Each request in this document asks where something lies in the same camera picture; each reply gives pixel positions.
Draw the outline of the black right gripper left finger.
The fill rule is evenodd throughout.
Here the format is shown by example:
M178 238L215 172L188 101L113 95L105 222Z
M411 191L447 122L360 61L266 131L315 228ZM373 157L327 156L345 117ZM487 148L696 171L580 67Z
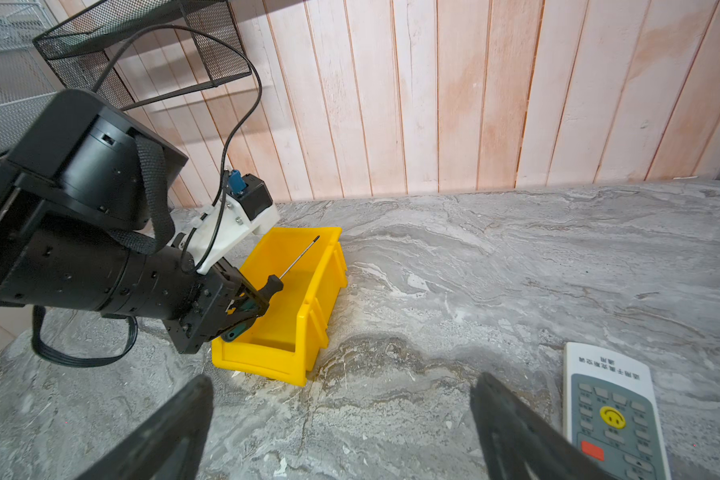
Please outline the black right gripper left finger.
M213 415L213 384L199 375L81 479L194 479Z

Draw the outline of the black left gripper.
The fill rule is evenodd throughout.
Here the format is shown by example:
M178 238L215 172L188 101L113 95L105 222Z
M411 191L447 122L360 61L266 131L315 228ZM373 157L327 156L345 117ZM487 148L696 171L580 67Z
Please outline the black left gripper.
M252 328L270 306L270 283L256 289L228 261L221 260L205 275L195 274L164 326L176 350L195 354L215 339L231 343Z

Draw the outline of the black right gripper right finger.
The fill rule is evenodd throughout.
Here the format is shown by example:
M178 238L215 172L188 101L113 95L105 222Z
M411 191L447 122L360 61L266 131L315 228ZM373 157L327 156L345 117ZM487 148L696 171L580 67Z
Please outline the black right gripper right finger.
M496 377L483 372L470 409L491 479L608 479Z

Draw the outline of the green black screwdriver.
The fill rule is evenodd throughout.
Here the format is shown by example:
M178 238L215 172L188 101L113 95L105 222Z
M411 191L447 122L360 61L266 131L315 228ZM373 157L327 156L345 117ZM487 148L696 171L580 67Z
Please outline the green black screwdriver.
M299 254L298 257L294 259L294 261L288 266L288 268L279 276L270 275L267 279L267 282L265 286L259 290L259 293L264 297L264 299L270 303L272 297L282 291L284 289L284 285L282 282L282 279L293 269L293 267L302 259L302 257L317 243L317 241L320 239L320 236L317 235L306 247L305 249ZM221 338L224 342L231 343L232 341L236 340L240 335L245 333L247 330L249 330L256 322L258 318L263 316L268 307L266 307L262 313L256 313L251 318L248 318L246 320L243 320L237 324L235 324L230 330L226 331L221 335Z

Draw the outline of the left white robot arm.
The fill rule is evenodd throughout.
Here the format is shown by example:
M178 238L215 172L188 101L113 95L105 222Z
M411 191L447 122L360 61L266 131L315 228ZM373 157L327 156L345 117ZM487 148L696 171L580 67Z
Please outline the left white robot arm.
M31 306L32 346L73 358L41 337L50 307L126 321L161 320L176 350L233 341L268 310L282 285L252 285L226 260L274 209L264 182L227 171L208 239L180 234L168 191L186 156L98 95L55 94L0 156L0 308Z

